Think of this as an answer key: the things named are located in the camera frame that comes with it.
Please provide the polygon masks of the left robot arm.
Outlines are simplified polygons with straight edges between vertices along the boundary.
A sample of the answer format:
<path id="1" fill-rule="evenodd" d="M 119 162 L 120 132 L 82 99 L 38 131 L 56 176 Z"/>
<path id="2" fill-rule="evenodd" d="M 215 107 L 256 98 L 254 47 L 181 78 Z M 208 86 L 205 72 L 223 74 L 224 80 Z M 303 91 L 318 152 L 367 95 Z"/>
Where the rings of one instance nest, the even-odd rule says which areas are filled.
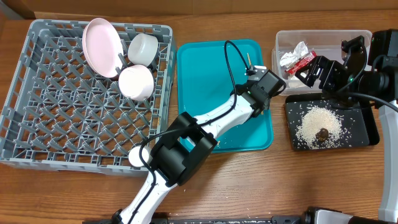
<path id="1" fill-rule="evenodd" d="M 155 135 L 157 142 L 149 159 L 143 158 L 144 148 L 139 148 L 139 159 L 149 174 L 132 203 L 112 216 L 112 223 L 150 223 L 166 195 L 195 174 L 220 135 L 269 108 L 283 83 L 263 66 L 251 66 L 246 71 L 247 82 L 235 85 L 226 103 L 195 117 L 183 112 L 165 132 Z"/>

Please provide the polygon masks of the wooden chopstick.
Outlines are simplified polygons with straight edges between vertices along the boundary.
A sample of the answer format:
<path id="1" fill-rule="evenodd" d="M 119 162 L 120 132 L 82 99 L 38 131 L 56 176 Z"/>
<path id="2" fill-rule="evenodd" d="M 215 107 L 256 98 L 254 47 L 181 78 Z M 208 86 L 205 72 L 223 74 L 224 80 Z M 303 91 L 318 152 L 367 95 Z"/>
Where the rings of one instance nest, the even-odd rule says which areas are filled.
<path id="1" fill-rule="evenodd" d="M 250 58 L 249 53 L 247 53 L 247 58 L 248 58 L 249 66 L 251 67 L 251 66 L 252 66 L 252 63 L 251 63 L 251 58 Z"/>

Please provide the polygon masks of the white rice pile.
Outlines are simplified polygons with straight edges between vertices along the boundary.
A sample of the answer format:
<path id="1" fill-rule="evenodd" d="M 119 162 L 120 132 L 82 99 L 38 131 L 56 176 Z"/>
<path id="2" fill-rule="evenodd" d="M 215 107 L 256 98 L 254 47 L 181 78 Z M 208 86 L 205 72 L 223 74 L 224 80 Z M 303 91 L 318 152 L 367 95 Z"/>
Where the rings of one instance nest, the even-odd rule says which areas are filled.
<path id="1" fill-rule="evenodd" d="M 336 111 L 315 105 L 307 107 L 307 111 L 299 113 L 295 122 L 294 143 L 297 149 L 316 150 L 331 149 L 343 146 L 352 138 L 350 128 L 343 127 L 343 116 Z M 326 128 L 329 138 L 325 142 L 317 141 L 315 135 L 321 128 Z"/>

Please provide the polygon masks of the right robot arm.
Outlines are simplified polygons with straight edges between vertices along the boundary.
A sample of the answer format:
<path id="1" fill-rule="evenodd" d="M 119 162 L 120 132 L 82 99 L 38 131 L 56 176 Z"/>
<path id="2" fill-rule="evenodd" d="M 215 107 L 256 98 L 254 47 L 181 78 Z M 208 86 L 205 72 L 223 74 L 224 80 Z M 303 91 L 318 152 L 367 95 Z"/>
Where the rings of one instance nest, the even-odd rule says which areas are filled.
<path id="1" fill-rule="evenodd" d="M 397 222 L 397 30 L 374 32 L 370 48 L 364 37 L 341 43 L 343 63 L 316 56 L 295 76 L 306 86 L 320 81 L 319 89 L 342 105 L 374 106 L 379 110 L 384 136 L 384 184 L 378 218 Z"/>

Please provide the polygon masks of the large white plate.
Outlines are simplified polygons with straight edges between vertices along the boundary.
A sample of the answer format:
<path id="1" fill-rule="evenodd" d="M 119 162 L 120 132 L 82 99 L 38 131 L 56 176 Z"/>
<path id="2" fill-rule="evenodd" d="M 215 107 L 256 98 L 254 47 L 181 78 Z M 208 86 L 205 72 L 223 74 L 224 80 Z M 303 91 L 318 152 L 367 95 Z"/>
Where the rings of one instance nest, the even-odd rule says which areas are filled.
<path id="1" fill-rule="evenodd" d="M 85 27 L 82 47 L 88 65 L 99 75 L 106 78 L 118 76 L 116 68 L 122 68 L 119 54 L 123 46 L 117 30 L 103 18 L 90 21 Z"/>

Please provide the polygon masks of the grey metal bowl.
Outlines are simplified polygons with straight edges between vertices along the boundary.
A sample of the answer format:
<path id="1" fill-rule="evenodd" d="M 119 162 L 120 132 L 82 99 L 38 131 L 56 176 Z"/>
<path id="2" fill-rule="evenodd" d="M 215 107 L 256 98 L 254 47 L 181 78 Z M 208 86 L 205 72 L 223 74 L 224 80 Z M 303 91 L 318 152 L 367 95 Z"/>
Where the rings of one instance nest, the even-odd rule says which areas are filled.
<path id="1" fill-rule="evenodd" d="M 153 35 L 137 34 L 131 40 L 127 57 L 134 65 L 148 67 L 155 59 L 158 43 L 157 38 Z"/>

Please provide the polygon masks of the small white cup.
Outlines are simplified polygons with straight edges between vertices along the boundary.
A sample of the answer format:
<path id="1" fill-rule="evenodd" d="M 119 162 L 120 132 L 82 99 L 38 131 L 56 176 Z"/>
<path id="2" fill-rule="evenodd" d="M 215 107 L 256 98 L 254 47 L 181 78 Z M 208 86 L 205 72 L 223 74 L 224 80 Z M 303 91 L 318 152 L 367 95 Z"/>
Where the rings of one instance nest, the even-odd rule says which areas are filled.
<path id="1" fill-rule="evenodd" d="M 141 146 L 133 147 L 128 154 L 128 161 L 133 167 L 144 167 L 142 161 L 139 158 L 139 150 Z M 149 146 L 144 146 L 142 150 L 142 158 L 145 160 L 146 163 L 152 160 L 152 156 L 150 155 L 151 148 Z"/>

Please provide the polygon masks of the red snack wrapper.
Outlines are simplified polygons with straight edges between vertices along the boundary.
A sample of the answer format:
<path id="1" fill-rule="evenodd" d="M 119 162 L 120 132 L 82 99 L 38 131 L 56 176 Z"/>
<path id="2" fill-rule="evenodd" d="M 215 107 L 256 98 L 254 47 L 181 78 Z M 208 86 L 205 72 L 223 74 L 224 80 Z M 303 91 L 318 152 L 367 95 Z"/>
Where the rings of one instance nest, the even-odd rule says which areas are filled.
<path id="1" fill-rule="evenodd" d="M 307 53 L 303 57 L 299 58 L 296 62 L 294 62 L 294 64 L 292 66 L 287 68 L 285 70 L 285 73 L 288 73 L 289 75 L 293 75 L 300 68 L 303 68 L 308 63 L 310 63 L 316 56 L 317 56 L 317 54 L 315 53 L 315 51 L 313 51 L 313 50 L 310 51 L 309 53 Z"/>

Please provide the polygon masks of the medium white bowl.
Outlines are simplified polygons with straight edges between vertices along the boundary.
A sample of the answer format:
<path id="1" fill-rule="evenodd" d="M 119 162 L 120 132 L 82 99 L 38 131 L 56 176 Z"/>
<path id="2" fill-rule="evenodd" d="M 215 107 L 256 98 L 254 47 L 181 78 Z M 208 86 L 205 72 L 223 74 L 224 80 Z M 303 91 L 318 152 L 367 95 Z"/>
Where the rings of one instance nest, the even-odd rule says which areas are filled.
<path id="1" fill-rule="evenodd" d="M 126 98 L 136 101 L 148 99 L 154 91 L 152 72 L 143 65 L 125 68 L 118 79 L 120 92 Z"/>

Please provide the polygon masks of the white napkin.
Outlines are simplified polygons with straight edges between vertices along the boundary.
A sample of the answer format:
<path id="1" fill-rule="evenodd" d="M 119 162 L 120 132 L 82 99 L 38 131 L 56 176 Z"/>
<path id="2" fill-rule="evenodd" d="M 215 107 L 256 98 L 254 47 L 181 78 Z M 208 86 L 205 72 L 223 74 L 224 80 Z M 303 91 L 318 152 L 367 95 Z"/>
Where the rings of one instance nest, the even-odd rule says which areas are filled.
<path id="1" fill-rule="evenodd" d="M 306 43 L 301 41 L 296 45 L 292 52 L 286 52 L 281 56 L 279 64 L 282 71 L 282 78 L 288 80 L 289 88 L 305 87 L 305 85 L 295 76 L 295 74 L 289 75 L 288 73 L 285 73 L 285 70 L 292 66 L 299 58 L 303 57 L 309 52 L 310 50 L 308 49 Z"/>

